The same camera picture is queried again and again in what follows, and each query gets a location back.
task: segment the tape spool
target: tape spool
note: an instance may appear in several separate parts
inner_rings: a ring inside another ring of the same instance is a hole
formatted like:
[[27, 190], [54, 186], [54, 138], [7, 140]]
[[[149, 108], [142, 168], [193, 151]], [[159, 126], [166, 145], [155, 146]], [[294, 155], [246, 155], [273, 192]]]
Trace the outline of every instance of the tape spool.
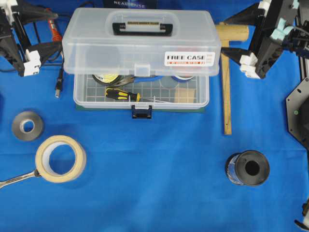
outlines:
[[172, 76], [172, 78], [175, 80], [175, 81], [178, 81], [178, 82], [187, 82], [187, 81], [190, 81], [194, 76], [177, 76], [177, 75], [174, 75]]
[[[25, 131], [25, 124], [32, 122], [31, 131]], [[44, 124], [41, 117], [32, 111], [25, 111], [18, 114], [13, 120], [12, 131], [16, 138], [22, 141], [32, 141], [38, 138], [43, 132]]]
[[258, 186], [267, 180], [270, 167], [262, 153], [250, 150], [230, 156], [225, 172], [236, 185]]
[[93, 74], [92, 77], [96, 82], [104, 86], [111, 86], [121, 78], [118, 74]]
[[[53, 150], [61, 145], [69, 145], [75, 154], [74, 165], [65, 174], [55, 173], [49, 164], [50, 155]], [[35, 157], [35, 164], [39, 174], [45, 180], [53, 183], [63, 183], [79, 177], [86, 166], [86, 160], [86, 153], [77, 141], [68, 136], [57, 135], [48, 138], [40, 145]]]

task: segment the blue tablecloth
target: blue tablecloth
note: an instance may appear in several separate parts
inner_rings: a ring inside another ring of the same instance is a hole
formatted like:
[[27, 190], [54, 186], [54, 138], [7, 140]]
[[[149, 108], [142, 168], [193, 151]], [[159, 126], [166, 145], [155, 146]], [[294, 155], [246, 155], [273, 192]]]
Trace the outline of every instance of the blue tablecloth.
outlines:
[[[83, 1], [29, 2], [72, 13]], [[158, 5], [208, 10], [218, 23], [253, 2], [160, 0]], [[58, 20], [62, 33], [66, 21]], [[50, 41], [47, 23], [38, 28], [42, 41]], [[35, 44], [32, 25], [26, 30]], [[1, 59], [1, 68], [9, 67]], [[211, 78], [205, 113], [154, 112], [151, 120], [132, 120], [126, 110], [77, 111], [72, 75], [65, 75], [57, 100], [57, 67], [28, 77], [0, 75], [1, 180], [33, 170], [37, 148], [52, 135], [71, 136], [87, 152], [85, 171], [72, 182], [32, 178], [2, 188], [1, 232], [299, 231], [294, 219], [302, 219], [308, 197], [307, 156], [287, 132], [285, 112], [285, 98], [300, 81], [295, 55], [285, 52], [265, 80], [246, 78], [231, 62], [232, 136], [223, 135], [220, 76]], [[11, 131], [12, 120], [25, 110], [45, 123], [33, 142], [19, 141]], [[264, 153], [270, 164], [269, 179], [256, 188], [235, 186], [224, 172], [230, 155], [248, 149]]]

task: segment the tool box handle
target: tool box handle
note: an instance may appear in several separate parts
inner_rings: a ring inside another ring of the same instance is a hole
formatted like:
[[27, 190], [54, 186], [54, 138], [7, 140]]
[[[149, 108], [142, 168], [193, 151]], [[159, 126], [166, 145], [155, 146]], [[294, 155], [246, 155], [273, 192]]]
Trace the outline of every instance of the tool box handle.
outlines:
[[163, 32], [150, 32], [150, 31], [122, 31], [120, 29], [126, 29], [125, 23], [113, 23], [112, 29], [114, 35], [137, 35], [137, 36], [171, 36], [173, 31], [172, 24], [160, 23], [160, 30], [165, 30]]

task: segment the free case label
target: free case label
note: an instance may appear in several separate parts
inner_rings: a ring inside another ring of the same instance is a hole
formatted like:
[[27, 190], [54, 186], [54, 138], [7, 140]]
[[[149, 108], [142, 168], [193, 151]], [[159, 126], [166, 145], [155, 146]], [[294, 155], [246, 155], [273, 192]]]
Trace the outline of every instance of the free case label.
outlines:
[[165, 66], [211, 67], [214, 65], [214, 52], [166, 52]]

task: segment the wrench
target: wrench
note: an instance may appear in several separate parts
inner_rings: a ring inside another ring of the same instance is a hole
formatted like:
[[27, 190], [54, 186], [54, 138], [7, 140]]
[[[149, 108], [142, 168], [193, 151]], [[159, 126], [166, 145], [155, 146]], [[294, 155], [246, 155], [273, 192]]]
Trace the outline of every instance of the wrench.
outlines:
[[8, 180], [0, 182], [0, 188], [7, 186], [7, 185], [10, 185], [10, 184], [13, 184], [13, 183], [16, 183], [16, 182], [19, 182], [19, 181], [22, 181], [22, 180], [26, 180], [26, 179], [31, 178], [31, 177], [41, 177], [41, 175], [39, 174], [38, 170], [34, 170], [31, 173], [23, 174], [23, 175], [14, 177], [12, 179], [8, 179]]

